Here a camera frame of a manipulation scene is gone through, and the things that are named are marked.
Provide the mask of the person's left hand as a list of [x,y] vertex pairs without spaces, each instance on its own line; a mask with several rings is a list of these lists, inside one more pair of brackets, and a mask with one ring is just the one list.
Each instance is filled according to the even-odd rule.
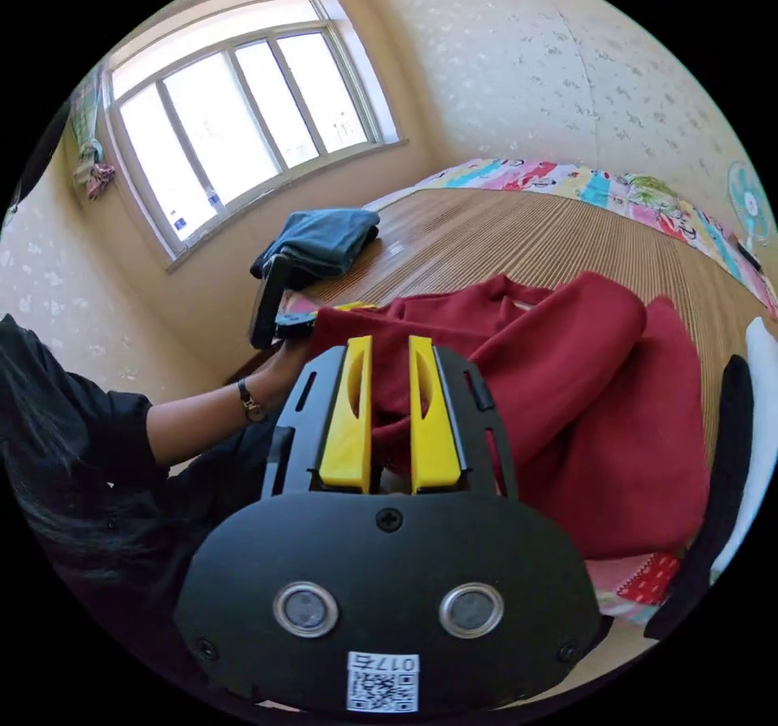
[[311,337],[297,337],[279,343],[277,350],[258,370],[264,402],[279,404],[293,389],[310,355]]

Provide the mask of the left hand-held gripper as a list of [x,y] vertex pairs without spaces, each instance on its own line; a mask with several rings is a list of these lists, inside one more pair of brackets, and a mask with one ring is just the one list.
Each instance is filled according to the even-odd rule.
[[[354,310],[375,311],[377,305],[356,301],[337,305],[336,310],[349,312]],[[276,315],[274,339],[275,340],[299,340],[308,339],[314,331],[318,312],[284,312]]]

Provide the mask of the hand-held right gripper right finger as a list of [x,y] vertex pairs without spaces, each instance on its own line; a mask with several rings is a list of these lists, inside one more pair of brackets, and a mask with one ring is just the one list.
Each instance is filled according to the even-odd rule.
[[460,489],[467,473],[439,351],[427,337],[408,341],[411,493]]

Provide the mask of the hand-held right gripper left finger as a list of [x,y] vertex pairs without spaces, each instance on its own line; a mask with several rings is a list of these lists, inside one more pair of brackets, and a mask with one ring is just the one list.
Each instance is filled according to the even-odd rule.
[[345,346],[319,478],[329,489],[368,493],[372,447],[372,337]]

